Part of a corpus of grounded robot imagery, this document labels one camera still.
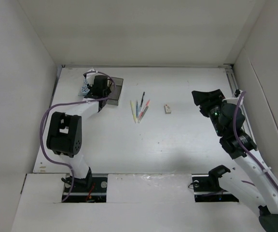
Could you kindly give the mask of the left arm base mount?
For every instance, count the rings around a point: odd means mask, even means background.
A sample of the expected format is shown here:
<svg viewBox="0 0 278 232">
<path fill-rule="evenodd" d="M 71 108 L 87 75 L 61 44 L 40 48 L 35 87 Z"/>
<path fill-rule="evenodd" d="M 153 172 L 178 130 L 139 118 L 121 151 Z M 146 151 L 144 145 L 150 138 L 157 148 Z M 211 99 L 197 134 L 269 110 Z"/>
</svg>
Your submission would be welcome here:
<svg viewBox="0 0 278 232">
<path fill-rule="evenodd" d="M 61 178 L 64 182 L 62 200 L 68 195 L 64 203 L 105 203 L 107 201 L 108 176 L 106 174 L 92 174 L 88 186 L 74 182 L 70 191 L 71 177 Z"/>
</svg>

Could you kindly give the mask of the yellow highlighter pen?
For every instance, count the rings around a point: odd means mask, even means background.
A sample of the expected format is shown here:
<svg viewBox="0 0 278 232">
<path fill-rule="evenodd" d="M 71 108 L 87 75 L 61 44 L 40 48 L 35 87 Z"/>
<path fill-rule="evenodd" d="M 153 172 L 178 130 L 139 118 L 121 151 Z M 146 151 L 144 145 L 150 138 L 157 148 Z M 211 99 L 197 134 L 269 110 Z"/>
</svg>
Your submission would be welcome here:
<svg viewBox="0 0 278 232">
<path fill-rule="evenodd" d="M 131 106 L 132 116 L 136 124 L 137 123 L 136 110 L 135 110 L 135 105 L 132 101 L 130 101 L 130 106 Z"/>
</svg>

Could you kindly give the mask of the white staple box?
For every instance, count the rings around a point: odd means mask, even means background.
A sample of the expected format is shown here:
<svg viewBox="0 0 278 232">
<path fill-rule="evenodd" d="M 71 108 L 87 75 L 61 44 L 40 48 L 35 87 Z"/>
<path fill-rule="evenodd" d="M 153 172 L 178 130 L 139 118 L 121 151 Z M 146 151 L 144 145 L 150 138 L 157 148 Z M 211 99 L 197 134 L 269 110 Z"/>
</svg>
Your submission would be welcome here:
<svg viewBox="0 0 278 232">
<path fill-rule="evenodd" d="M 164 110 L 165 110 L 165 114 L 171 114 L 172 113 L 171 108 L 168 104 L 164 105 Z"/>
</svg>

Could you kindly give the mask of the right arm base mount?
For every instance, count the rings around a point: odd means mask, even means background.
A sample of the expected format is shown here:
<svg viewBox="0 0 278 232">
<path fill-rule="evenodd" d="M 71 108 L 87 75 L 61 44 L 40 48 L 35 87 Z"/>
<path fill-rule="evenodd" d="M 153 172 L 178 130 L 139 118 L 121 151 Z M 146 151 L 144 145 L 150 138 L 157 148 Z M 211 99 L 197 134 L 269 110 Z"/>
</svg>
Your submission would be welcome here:
<svg viewBox="0 0 278 232">
<path fill-rule="evenodd" d="M 208 174 L 193 174 L 189 185 L 196 203 L 239 202 L 238 198 L 215 185 Z"/>
</svg>

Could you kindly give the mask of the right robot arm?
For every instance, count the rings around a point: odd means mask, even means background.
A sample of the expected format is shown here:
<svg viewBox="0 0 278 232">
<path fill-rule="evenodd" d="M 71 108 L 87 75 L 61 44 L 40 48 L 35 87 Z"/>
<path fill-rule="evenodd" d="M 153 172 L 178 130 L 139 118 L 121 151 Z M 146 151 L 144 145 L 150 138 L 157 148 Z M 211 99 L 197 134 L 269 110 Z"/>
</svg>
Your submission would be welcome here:
<svg viewBox="0 0 278 232">
<path fill-rule="evenodd" d="M 226 98 L 220 89 L 192 91 L 200 113 L 211 120 L 222 149 L 247 174 L 243 180 L 233 168 L 219 165 L 207 174 L 193 174 L 189 188 L 196 202 L 237 201 L 247 206 L 266 232 L 278 232 L 278 180 L 265 163 L 253 139 L 243 130 L 245 92 Z"/>
</svg>

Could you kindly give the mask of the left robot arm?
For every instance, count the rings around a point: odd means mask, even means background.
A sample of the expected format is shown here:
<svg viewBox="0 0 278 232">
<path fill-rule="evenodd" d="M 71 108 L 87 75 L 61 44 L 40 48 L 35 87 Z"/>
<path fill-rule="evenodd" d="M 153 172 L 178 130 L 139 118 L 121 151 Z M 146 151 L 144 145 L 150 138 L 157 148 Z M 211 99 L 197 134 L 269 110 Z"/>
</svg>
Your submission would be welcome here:
<svg viewBox="0 0 278 232">
<path fill-rule="evenodd" d="M 70 169 L 70 177 L 62 181 L 83 192 L 92 187 L 91 168 L 80 152 L 83 146 L 83 121 L 102 110 L 111 94 L 111 86 L 115 86 L 112 78 L 97 72 L 83 100 L 74 103 L 66 112 L 52 113 L 50 119 L 46 146 L 60 156 L 63 165 Z"/>
</svg>

